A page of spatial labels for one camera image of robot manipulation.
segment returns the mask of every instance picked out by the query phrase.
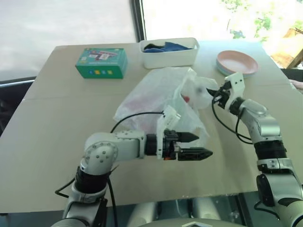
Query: toy box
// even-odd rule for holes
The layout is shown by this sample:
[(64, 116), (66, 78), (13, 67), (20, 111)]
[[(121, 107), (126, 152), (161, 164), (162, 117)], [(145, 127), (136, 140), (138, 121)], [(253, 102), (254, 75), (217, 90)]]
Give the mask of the toy box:
[(127, 67), (123, 48), (86, 48), (76, 63), (84, 78), (122, 79)]

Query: white plastic bag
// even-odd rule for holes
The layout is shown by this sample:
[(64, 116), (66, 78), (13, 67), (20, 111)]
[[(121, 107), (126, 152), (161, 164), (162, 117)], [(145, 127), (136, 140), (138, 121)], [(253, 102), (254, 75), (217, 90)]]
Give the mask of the white plastic bag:
[[(181, 115), (174, 130), (193, 132), (199, 129), (202, 146), (208, 134), (197, 110), (211, 103), (212, 97), (206, 87), (218, 89), (215, 80), (197, 76), (190, 67), (151, 70), (118, 107), (114, 119), (119, 121), (135, 113), (162, 111), (170, 105)], [(159, 117), (158, 114), (140, 115), (125, 120), (122, 125), (155, 133)]]

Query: table surface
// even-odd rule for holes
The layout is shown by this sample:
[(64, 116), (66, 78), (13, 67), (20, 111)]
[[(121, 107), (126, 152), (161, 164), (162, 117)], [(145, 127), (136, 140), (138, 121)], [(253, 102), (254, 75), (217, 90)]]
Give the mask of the table surface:
[[(125, 48), (129, 61), (125, 78), (83, 79), (74, 65), (87, 47)], [(303, 96), (291, 88), (259, 43), (200, 42), (192, 68), (222, 84), (224, 77), (215, 67), (222, 50), (241, 51), (258, 62), (258, 72), (245, 79), (244, 97), (265, 105), (277, 118), (288, 156), (303, 180)], [(56, 47), (0, 138), (0, 213), (64, 209), (66, 199), (54, 191), (74, 177), (85, 140), (112, 128), (116, 109), (148, 72), (139, 44)], [(119, 163), (111, 176), (117, 205), (257, 189), (253, 146), (241, 143), (222, 127), (211, 108), (200, 115), (210, 135), (206, 148), (214, 154), (194, 162), (147, 157)], [(234, 127), (234, 116), (221, 109), (218, 115)], [(247, 133), (243, 125), (240, 131)]]

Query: pink bowl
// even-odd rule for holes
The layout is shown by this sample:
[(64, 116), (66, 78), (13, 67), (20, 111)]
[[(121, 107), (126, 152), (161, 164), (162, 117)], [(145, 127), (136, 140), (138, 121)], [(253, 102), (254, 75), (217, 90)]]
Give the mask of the pink bowl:
[(233, 73), (252, 74), (258, 70), (258, 63), (252, 57), (238, 51), (222, 51), (217, 60), (224, 69)]

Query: white plastic basket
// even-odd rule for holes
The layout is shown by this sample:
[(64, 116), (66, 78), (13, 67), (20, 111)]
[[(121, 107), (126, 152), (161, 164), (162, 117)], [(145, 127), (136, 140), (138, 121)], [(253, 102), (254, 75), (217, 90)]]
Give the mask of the white plastic basket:
[[(144, 53), (144, 47), (148, 44), (164, 45), (165, 42), (172, 42), (192, 48), (192, 50)], [(174, 38), (140, 41), (140, 52), (143, 57), (144, 67), (147, 69), (163, 68), (169, 66), (192, 65), (196, 60), (199, 51), (199, 43), (195, 38)]]

